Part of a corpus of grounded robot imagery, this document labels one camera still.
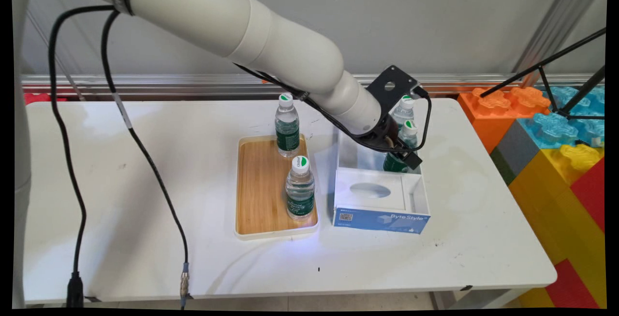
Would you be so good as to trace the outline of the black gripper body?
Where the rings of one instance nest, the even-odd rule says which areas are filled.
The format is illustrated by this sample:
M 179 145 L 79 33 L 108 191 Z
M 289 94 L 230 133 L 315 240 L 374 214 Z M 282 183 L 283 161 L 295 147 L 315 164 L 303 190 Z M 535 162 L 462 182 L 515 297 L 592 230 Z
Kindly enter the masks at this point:
M 404 142 L 398 142 L 398 124 L 391 115 L 385 115 L 377 124 L 366 133 L 360 135 L 360 144 L 375 151 L 404 152 L 408 149 Z

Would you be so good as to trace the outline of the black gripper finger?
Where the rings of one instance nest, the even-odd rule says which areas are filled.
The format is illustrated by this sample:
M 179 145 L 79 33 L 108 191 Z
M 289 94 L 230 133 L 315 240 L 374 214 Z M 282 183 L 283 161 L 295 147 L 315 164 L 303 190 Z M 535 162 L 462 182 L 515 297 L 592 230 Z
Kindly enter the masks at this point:
M 399 159 L 403 164 L 405 164 L 411 170 L 417 169 L 423 162 L 422 159 L 420 159 L 420 157 L 418 156 L 418 153 L 416 151 L 400 152 Z

